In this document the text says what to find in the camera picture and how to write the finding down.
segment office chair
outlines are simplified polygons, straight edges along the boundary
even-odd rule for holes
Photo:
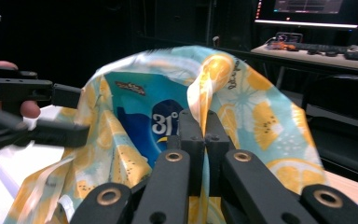
[[[358,77],[338,75],[316,80],[303,96],[301,107],[307,114],[308,105],[338,118],[309,116],[310,131],[324,168],[358,182],[358,126],[344,121],[358,120]]]

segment plastic bag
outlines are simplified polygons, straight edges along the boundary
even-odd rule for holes
[[[141,52],[100,68],[77,110],[58,120],[90,125],[88,143],[29,176],[6,223],[66,223],[95,187],[132,187],[150,175],[178,114],[190,108],[205,130],[214,111],[236,148],[254,152],[290,190],[325,184],[304,111],[245,62],[225,52],[181,47]],[[209,198],[207,157],[202,192],[190,198],[188,223],[224,223]]]

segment table surface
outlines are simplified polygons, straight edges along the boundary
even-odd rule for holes
[[[59,108],[47,106],[42,108],[41,118],[55,118]],[[26,119],[33,125],[35,119]],[[30,174],[59,161],[62,147],[29,145],[26,148],[6,147],[0,152],[0,223],[3,223],[22,181]],[[358,183],[342,176],[326,172],[330,186],[345,193],[358,203]]]
[[[333,66],[347,68],[347,69],[358,69],[358,61],[347,60],[342,54],[338,54],[337,57],[327,57],[319,54],[309,55],[306,50],[287,51],[281,49],[267,49],[266,46],[267,45],[263,45],[256,49],[252,49],[251,52],[255,54],[273,56],[273,57],[289,59],[294,61],[317,63],[319,65],[328,65],[328,66],[333,65]]]

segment monitor screen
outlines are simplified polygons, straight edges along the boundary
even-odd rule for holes
[[[358,27],[358,0],[258,0],[255,22],[355,29]]]

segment desk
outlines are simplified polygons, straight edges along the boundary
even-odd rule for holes
[[[59,107],[42,108],[40,117],[53,119]],[[35,119],[25,119],[31,125]],[[0,153],[0,223],[14,201],[22,181],[30,174],[58,161],[63,153],[62,147],[29,145],[26,148],[7,147]],[[358,203],[358,183],[342,176],[326,172],[330,186],[345,193]]]
[[[309,72],[323,74],[345,74],[358,76],[358,61],[346,60],[342,54],[337,57],[323,55],[309,55],[306,50],[287,51],[279,49],[267,49],[266,45],[251,50],[253,58],[263,63],[279,65],[280,73],[276,86],[282,85],[282,79],[286,68],[294,68]]]

